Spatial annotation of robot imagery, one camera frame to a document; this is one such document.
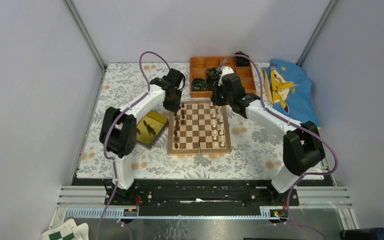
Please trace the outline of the gold tin box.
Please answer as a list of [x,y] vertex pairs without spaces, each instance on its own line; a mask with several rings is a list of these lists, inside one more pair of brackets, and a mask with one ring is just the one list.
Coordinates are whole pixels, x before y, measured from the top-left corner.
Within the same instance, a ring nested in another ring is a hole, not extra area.
[[169,126],[169,119],[150,110],[136,126],[136,141],[147,149],[152,149]]

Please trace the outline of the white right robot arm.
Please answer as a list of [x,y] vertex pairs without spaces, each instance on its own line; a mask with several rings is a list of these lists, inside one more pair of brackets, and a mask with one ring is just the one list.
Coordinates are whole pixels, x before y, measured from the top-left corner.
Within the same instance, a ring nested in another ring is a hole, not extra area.
[[235,114],[255,122],[281,141],[283,167],[266,193],[267,201],[279,206],[287,199],[286,191],[326,157],[318,127],[312,121],[302,123],[264,106],[259,96],[245,91],[231,67],[219,67],[215,72],[219,79],[213,84],[212,103],[229,106]]

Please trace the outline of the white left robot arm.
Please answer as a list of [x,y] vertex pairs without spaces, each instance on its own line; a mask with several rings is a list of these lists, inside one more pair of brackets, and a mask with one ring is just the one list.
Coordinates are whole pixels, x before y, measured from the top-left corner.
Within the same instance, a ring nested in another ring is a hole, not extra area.
[[181,108],[181,84],[185,79],[183,73],[171,68],[167,75],[151,80],[149,89],[131,102],[105,111],[99,141],[103,144],[104,157],[112,161],[113,183],[119,188],[115,197],[124,206],[135,200],[135,192],[130,188],[134,174],[129,155],[137,144],[138,122],[159,104],[176,113]]

